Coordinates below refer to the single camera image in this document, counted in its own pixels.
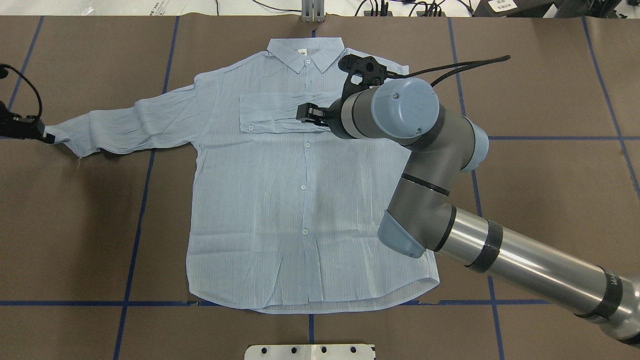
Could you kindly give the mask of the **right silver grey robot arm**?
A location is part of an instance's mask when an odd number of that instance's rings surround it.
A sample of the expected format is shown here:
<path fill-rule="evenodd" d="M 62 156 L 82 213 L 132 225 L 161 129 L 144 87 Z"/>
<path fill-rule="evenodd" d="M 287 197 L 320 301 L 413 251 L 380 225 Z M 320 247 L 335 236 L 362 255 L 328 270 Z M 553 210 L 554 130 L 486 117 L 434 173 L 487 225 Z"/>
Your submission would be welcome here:
<path fill-rule="evenodd" d="M 410 152 L 382 215 L 378 238 L 418 258 L 446 256 L 599 326 L 608 337 L 639 346 L 639 277 L 579 259 L 487 218 L 479 189 L 474 212 L 452 204 L 453 186 L 489 152 L 489 137 L 467 116 L 441 103 L 416 79 L 346 80 L 330 105 L 306 101 L 295 118 L 349 141 L 392 141 Z"/>

